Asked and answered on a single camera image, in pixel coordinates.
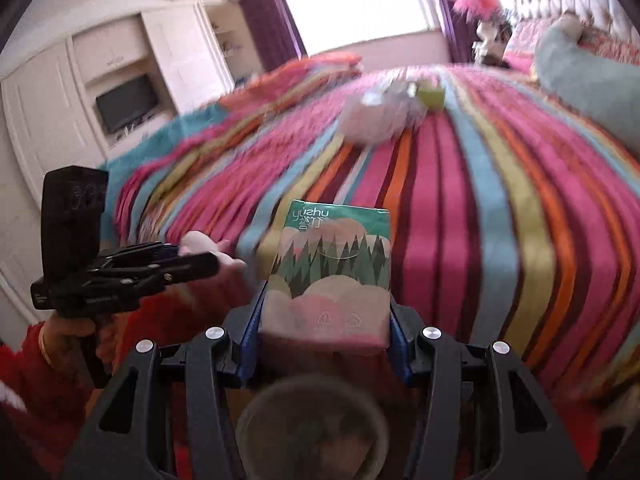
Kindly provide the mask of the left hand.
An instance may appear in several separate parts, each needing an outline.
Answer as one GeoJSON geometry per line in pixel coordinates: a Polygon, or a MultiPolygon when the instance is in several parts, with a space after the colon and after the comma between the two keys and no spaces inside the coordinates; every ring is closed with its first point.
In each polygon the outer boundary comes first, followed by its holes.
{"type": "Polygon", "coordinates": [[[40,352],[50,367],[57,372],[77,379],[84,387],[93,387],[94,383],[80,348],[80,340],[93,337],[94,355],[106,370],[112,370],[124,321],[125,318],[121,314],[104,315],[98,322],[94,322],[90,318],[62,318],[53,313],[40,330],[40,352]]]}

